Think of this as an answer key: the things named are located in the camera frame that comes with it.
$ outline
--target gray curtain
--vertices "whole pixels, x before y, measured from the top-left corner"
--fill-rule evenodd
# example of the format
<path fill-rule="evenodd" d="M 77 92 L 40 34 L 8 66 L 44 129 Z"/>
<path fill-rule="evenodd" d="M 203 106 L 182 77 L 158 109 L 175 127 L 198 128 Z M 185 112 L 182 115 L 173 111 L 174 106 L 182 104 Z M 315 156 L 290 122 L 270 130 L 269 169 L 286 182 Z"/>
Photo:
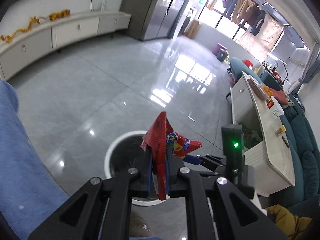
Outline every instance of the gray curtain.
<path fill-rule="evenodd" d="M 313 77 L 319 72 L 320 70 L 320 53 L 318 50 L 317 58 L 315 62 L 311 65 L 311 67 L 302 75 L 302 78 L 299 78 L 300 84 L 292 91 L 292 94 L 295 94 L 299 91 L 302 84 L 309 83 Z"/>

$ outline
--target beige curtain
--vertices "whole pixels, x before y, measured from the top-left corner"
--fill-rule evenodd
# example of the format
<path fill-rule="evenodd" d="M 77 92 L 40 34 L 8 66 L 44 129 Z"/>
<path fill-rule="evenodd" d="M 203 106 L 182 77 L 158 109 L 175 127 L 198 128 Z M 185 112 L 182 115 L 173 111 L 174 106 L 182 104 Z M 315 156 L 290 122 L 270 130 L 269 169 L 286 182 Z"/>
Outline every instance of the beige curtain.
<path fill-rule="evenodd" d="M 262 62 L 280 37 L 283 26 L 274 20 L 268 13 L 257 36 L 250 33 L 251 27 L 241 36 L 239 44 Z"/>

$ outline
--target red plastic packaging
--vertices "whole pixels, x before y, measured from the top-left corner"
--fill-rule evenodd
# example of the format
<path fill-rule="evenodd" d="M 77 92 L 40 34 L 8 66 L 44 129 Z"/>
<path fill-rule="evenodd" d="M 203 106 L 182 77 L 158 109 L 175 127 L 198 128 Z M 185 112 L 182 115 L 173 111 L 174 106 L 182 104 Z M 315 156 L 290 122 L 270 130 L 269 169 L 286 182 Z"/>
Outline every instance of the red plastic packaging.
<path fill-rule="evenodd" d="M 146 145 L 152 149 L 152 172 L 156 176 L 154 182 L 158 199 L 166 199 L 166 144 L 170 143 L 173 155 L 184 157 L 186 154 L 200 148 L 201 142 L 191 141 L 184 136 L 175 133 L 168 122 L 166 112 L 161 112 L 148 132 L 143 136 L 141 147 L 146 150 Z"/>

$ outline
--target refrigerator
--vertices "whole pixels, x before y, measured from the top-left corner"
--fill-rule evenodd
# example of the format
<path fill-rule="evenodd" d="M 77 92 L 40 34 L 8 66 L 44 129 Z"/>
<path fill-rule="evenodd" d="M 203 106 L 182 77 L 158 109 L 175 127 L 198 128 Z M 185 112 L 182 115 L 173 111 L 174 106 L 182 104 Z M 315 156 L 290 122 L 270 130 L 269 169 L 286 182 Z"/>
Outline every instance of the refrigerator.
<path fill-rule="evenodd" d="M 120 10 L 132 15 L 126 33 L 142 41 L 171 38 L 172 30 L 188 2 L 189 0 L 123 0 Z"/>

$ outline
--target white plastic container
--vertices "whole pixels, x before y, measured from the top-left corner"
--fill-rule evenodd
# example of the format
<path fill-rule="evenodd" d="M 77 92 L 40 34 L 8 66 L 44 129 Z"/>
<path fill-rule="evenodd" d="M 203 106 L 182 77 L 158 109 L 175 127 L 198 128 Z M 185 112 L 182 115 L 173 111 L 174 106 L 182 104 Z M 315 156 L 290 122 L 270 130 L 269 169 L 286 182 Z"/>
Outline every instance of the white plastic container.
<path fill-rule="evenodd" d="M 271 96 L 271 99 L 267 103 L 267 107 L 269 109 L 270 114 L 274 118 L 278 118 L 279 116 L 284 114 L 284 111 L 279 104 L 279 102 L 274 98 L 274 96 Z"/>

